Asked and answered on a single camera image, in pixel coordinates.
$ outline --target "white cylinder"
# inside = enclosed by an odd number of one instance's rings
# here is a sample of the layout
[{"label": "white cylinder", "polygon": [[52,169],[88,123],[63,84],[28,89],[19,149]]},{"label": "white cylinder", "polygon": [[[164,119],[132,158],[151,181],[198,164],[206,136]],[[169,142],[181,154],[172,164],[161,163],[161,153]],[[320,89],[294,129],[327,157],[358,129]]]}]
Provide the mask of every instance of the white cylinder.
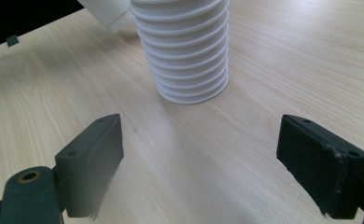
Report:
[{"label": "white cylinder", "polygon": [[131,0],[159,94],[182,105],[220,94],[229,81],[230,0]]}]

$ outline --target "white object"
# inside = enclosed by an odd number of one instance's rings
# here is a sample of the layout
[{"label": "white object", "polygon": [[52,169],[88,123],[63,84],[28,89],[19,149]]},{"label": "white object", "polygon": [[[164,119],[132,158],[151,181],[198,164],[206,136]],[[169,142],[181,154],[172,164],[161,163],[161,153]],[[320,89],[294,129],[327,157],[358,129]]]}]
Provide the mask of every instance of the white object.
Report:
[{"label": "white object", "polygon": [[133,19],[129,0],[78,0],[103,26],[117,32]]},{"label": "white object", "polygon": [[162,97],[198,104],[225,89],[229,2],[131,0],[130,11]]}]

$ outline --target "black background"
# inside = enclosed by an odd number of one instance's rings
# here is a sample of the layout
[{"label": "black background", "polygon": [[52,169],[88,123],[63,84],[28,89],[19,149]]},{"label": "black background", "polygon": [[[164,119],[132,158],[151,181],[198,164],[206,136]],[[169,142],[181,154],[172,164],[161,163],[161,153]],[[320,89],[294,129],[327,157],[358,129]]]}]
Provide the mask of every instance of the black background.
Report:
[{"label": "black background", "polygon": [[82,8],[77,0],[0,0],[0,44]]}]

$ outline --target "wooden table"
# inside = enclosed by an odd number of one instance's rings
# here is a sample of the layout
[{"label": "wooden table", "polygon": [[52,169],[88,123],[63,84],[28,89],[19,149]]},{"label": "wooden table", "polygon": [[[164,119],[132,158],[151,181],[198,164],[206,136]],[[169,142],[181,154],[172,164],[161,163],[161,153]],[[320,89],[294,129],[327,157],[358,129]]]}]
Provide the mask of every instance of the wooden table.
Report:
[{"label": "wooden table", "polygon": [[199,105],[158,95],[133,23],[112,35],[84,9],[20,41],[0,45],[0,199],[120,113],[125,158],[94,223],[362,222],[323,217],[275,151],[283,114],[364,149],[364,1],[231,1],[230,83]]}]

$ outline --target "ribbed container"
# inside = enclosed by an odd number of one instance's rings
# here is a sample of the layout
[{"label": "ribbed container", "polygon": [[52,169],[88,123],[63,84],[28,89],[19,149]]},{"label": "ribbed container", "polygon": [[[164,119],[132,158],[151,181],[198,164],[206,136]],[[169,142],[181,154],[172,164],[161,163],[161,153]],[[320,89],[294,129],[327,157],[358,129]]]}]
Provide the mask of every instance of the ribbed container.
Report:
[{"label": "ribbed container", "polygon": [[159,94],[182,105],[220,94],[229,81],[230,0],[131,0]]}]

